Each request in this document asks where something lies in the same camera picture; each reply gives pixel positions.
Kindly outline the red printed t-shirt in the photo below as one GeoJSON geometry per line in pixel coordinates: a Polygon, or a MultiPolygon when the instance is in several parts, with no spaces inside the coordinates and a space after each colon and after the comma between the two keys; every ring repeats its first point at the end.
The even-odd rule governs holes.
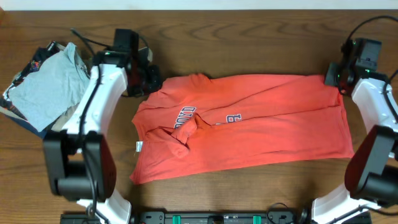
{"type": "Polygon", "coordinates": [[[321,75],[168,78],[133,117],[135,184],[227,169],[350,158],[342,96],[321,75]]]}

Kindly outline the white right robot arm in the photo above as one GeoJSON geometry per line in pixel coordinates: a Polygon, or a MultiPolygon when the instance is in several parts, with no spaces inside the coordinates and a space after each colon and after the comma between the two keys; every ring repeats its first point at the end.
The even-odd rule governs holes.
{"type": "Polygon", "coordinates": [[[370,68],[357,72],[351,98],[360,110],[367,136],[351,158],[345,181],[305,209],[299,223],[371,223],[371,212],[396,216],[385,208],[397,205],[397,104],[393,76],[370,68]]]}

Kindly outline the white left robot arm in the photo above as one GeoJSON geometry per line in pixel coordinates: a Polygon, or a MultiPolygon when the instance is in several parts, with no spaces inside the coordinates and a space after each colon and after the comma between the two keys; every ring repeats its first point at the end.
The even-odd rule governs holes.
{"type": "Polygon", "coordinates": [[[72,117],[43,139],[51,192],[84,206],[84,215],[62,215],[61,223],[131,223],[132,205],[116,190],[116,165],[106,135],[123,92],[147,95],[162,84],[156,65],[130,68],[102,63],[72,117]]]}

